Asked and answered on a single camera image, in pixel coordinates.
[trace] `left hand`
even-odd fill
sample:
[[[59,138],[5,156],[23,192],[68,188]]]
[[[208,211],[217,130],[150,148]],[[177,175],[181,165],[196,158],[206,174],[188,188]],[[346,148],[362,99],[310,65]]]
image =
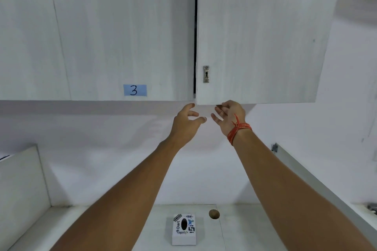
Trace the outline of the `left hand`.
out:
[[[191,111],[195,106],[194,103],[185,105],[178,115],[174,117],[172,131],[167,140],[171,140],[177,148],[181,149],[194,138],[201,124],[207,121],[205,117],[198,117],[199,113]],[[189,116],[196,116],[195,120],[190,120]]]

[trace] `cabinet door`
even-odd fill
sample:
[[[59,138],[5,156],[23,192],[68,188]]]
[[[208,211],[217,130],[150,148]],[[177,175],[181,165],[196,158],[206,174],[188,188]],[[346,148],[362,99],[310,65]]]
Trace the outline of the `cabinet door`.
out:
[[[0,0],[0,99],[70,99],[52,0]]]
[[[197,103],[314,102],[335,3],[198,0]]]
[[[193,99],[195,0],[54,1],[73,100]]]

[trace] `handwritten number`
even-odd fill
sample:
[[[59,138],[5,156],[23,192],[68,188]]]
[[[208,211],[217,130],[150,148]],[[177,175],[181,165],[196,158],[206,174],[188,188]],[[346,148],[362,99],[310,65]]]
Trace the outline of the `handwritten number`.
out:
[[[130,94],[130,95],[136,95],[136,94],[138,93],[138,92],[137,92],[137,90],[136,90],[137,86],[135,86],[135,85],[132,85],[131,87],[133,87],[133,86],[134,86],[135,88],[134,88],[134,90],[133,90],[133,91],[131,91],[131,92],[135,92],[135,93],[134,93],[134,94]]]

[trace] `blue tape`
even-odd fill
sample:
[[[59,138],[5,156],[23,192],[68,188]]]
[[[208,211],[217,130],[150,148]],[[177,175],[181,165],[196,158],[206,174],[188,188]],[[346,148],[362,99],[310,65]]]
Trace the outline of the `blue tape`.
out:
[[[124,96],[147,96],[147,85],[123,85]]]

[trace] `keyhole lock plate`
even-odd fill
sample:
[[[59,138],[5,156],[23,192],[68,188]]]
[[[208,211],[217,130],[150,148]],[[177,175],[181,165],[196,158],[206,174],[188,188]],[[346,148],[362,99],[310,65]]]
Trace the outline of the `keyhole lock plate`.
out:
[[[203,66],[203,82],[209,83],[210,82],[210,66]]]

